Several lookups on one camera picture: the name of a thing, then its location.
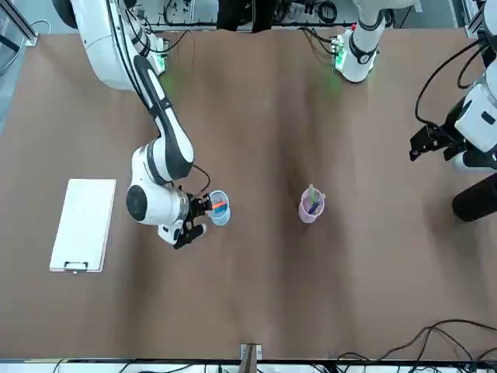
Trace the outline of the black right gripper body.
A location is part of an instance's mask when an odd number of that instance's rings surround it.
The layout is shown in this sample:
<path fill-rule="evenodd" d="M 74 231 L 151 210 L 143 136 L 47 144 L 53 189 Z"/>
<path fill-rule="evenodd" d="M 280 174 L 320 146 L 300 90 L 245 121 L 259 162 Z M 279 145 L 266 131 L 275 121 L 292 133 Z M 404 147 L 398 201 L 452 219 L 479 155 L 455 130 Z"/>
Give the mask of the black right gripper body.
<path fill-rule="evenodd" d="M 195 196 L 192 193 L 187 194 L 188 197 L 188 214 L 186 222 L 189 223 L 190 228 L 195 226 L 195 219 L 203 215 L 203 200 L 201 197 Z"/>

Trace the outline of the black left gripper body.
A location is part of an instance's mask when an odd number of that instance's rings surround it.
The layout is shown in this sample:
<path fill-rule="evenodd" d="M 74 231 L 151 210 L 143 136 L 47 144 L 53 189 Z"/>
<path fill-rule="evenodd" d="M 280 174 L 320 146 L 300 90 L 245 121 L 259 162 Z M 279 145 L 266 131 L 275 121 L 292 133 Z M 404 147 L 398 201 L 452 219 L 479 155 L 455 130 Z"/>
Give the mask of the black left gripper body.
<path fill-rule="evenodd" d="M 463 136 L 453 126 L 426 124 L 422 129 L 422 133 L 425 135 L 422 150 L 439 150 L 441 148 L 466 149 Z"/>

